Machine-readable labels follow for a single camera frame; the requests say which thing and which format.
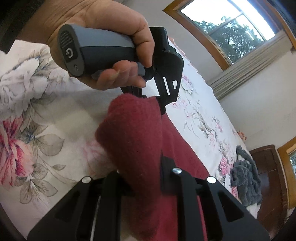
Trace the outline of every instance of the floral bedsheet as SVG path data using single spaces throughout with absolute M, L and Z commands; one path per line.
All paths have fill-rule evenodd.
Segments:
M 173 40 L 171 45 L 183 54 Z M 183 57 L 179 98 L 167 113 L 209 173 L 237 197 L 229 174 L 236 146 L 246 147 L 212 89 Z M 143 92 L 158 94 L 153 81 Z M 0 202 L 25 237 L 82 177 L 114 169 L 94 132 L 120 94 L 69 77 L 44 45 L 16 41 L 7 55 L 0 53 Z

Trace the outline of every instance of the black bracket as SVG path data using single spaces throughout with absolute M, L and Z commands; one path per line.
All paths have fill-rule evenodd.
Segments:
M 204 240 L 197 196 L 208 240 L 270 240 L 260 223 L 214 177 L 194 178 L 162 156 L 161 188 L 164 195 L 177 196 L 179 241 Z M 132 195 L 117 172 L 98 180 L 84 177 L 36 224 L 28 241 L 118 241 L 121 197 Z
M 157 101 L 163 115 L 166 105 L 177 101 L 184 61 L 181 55 L 170 46 L 165 28 L 150 27 L 150 30 L 155 42 L 153 65 L 150 68 L 145 68 L 146 75 L 143 78 L 145 80 L 154 78 L 159 92 Z M 123 93 L 131 93 L 138 97 L 144 97 L 142 96 L 141 88 L 129 86 L 122 87 L 121 90 Z

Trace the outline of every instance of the white wall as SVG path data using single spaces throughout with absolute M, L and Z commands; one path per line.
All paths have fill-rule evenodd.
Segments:
M 296 136 L 296 54 L 290 51 L 220 101 L 248 150 Z
M 222 72 L 214 58 L 191 33 L 163 12 L 171 2 L 173 0 L 126 0 L 124 4 L 141 13 L 149 26 L 163 26 L 201 76 L 206 81 L 214 78 Z

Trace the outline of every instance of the gray towel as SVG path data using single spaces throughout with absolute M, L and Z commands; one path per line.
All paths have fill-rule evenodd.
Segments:
M 254 203 L 259 205 L 262 202 L 261 180 L 256 164 L 241 146 L 237 146 L 237 155 L 241 155 L 245 161 L 237 160 L 233 164 L 230 172 L 231 186 L 237 187 L 242 205 L 245 207 Z

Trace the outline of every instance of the hand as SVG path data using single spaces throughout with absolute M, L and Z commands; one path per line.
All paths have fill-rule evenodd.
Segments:
M 45 0 L 21 30 L 18 39 L 48 44 L 53 60 L 66 69 L 58 49 L 57 34 L 62 25 L 70 23 L 131 36 L 140 62 L 144 67 L 152 65 L 154 41 L 145 18 L 111 0 Z M 98 80 L 90 76 L 79 80 L 99 90 L 130 85 L 145 87 L 146 82 L 137 73 L 135 62 L 123 60 L 103 71 Z

